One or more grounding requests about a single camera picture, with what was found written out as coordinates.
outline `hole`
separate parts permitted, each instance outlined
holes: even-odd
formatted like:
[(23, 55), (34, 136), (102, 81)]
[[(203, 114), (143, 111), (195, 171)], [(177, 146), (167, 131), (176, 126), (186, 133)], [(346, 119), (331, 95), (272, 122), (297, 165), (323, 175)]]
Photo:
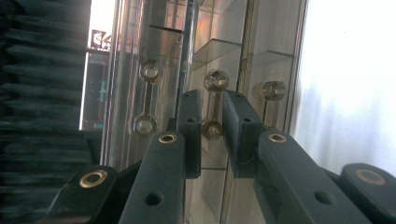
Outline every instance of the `hole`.
[(174, 134), (165, 134), (160, 137), (160, 142), (164, 144), (169, 144), (176, 142), (177, 137)]
[(387, 181), (385, 180), (385, 178), (382, 175), (380, 175), (372, 170), (358, 169), (358, 170), (356, 170), (356, 175), (362, 181), (372, 184), (372, 185), (385, 185), (387, 183)]
[(278, 133), (270, 134), (268, 137), (271, 141), (273, 141), (275, 143), (284, 143), (288, 140), (285, 136), (283, 136), (282, 134), (278, 134)]
[(107, 178), (107, 172), (103, 170), (97, 170), (84, 175), (79, 180), (79, 185), (84, 189), (94, 188), (101, 185)]
[(99, 179), (100, 179), (99, 174), (92, 174), (87, 177), (87, 181), (90, 183), (94, 183), (94, 182), (98, 181)]
[(323, 203), (323, 204), (327, 204), (327, 205), (335, 203), (334, 197), (332, 195), (326, 193), (326, 192), (323, 192), (323, 191), (315, 192), (315, 199), (318, 202)]
[(163, 201), (163, 195), (161, 193), (150, 193), (145, 198), (145, 203), (148, 206), (157, 206)]

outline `vertical metal rod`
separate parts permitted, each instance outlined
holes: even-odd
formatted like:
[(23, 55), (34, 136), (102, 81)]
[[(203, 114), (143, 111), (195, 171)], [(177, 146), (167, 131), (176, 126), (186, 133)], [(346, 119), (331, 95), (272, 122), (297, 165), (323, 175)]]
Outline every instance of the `vertical metal rod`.
[(145, 85), (145, 101), (143, 102), (143, 114), (149, 115), (149, 111), (151, 109), (151, 99), (152, 99), (152, 84), (150, 82), (146, 82)]

